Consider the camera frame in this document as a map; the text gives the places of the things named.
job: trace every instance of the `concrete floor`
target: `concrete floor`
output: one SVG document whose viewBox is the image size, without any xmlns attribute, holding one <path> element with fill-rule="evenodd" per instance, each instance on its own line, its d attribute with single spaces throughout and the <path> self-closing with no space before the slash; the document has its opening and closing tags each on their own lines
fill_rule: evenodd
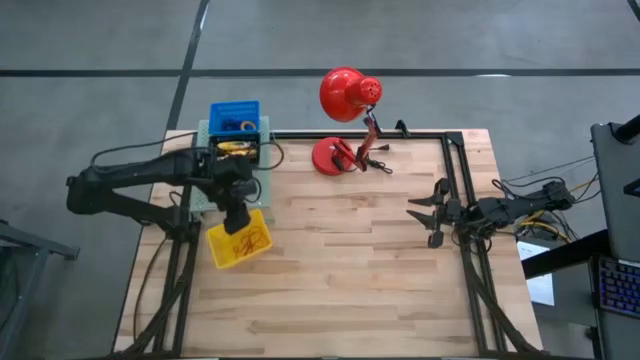
<svg viewBox="0 0 640 360">
<path fill-rule="evenodd" d="M 0 0 L 0 70 L 180 69 L 200 0 Z M 625 0 L 211 1 L 196 69 L 352 65 L 424 69 L 616 69 L 640 64 L 640 23 Z M 640 111 L 637 76 L 382 77 L 381 126 L 488 128 L 510 178 L 592 153 L 589 126 Z M 355 128 L 323 115 L 319 77 L 192 78 L 178 129 L 215 101 L 258 99 L 273 127 Z M 163 136 L 177 77 L 0 78 L 0 218 L 82 247 L 52 259 L 19 354 L 98 356 L 113 340 L 139 226 L 65 209 L 64 182 L 96 151 Z M 158 147 L 114 154 L 134 161 Z M 563 174 L 569 184 L 595 173 Z M 130 189 L 146 199 L 149 188 Z M 567 212 L 586 235 L 599 200 Z M 540 320 L 545 348 L 584 354 L 574 325 Z"/>
</svg>

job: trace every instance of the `yellow plastic bin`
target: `yellow plastic bin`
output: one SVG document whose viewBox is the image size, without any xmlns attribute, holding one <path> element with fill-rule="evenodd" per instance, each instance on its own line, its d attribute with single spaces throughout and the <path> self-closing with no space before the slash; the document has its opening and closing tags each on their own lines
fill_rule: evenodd
<svg viewBox="0 0 640 360">
<path fill-rule="evenodd" d="M 222 224 L 207 230 L 207 241 L 216 268 L 228 269 L 271 248 L 271 235 L 262 211 L 251 210 L 249 216 L 249 225 L 233 235 L 227 234 Z"/>
</svg>

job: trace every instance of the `red lamp base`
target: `red lamp base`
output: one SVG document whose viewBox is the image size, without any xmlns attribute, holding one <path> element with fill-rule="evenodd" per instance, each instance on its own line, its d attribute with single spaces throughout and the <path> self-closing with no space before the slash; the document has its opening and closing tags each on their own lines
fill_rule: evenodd
<svg viewBox="0 0 640 360">
<path fill-rule="evenodd" d="M 334 143 L 340 141 L 345 147 L 351 150 L 351 146 L 349 145 L 349 143 L 347 143 L 346 141 L 342 141 L 337 137 L 324 138 L 313 147 L 311 160 L 313 160 L 313 165 L 316 167 L 316 170 L 329 176 L 342 174 L 344 171 L 340 170 L 333 162 L 332 158 L 334 156 L 338 156 L 337 161 L 342 164 L 342 169 L 348 170 L 351 166 L 353 166 L 353 163 L 347 158 L 338 155 Z"/>
</svg>

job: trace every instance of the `blue basket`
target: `blue basket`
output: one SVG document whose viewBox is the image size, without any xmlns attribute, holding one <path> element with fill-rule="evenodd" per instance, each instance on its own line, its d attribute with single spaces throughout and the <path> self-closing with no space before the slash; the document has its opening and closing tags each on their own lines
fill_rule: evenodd
<svg viewBox="0 0 640 360">
<path fill-rule="evenodd" d="M 240 129 L 240 125 L 249 121 L 255 125 Z M 218 136 L 249 135 L 260 132 L 260 102 L 234 101 L 211 104 L 209 115 L 209 134 Z"/>
</svg>

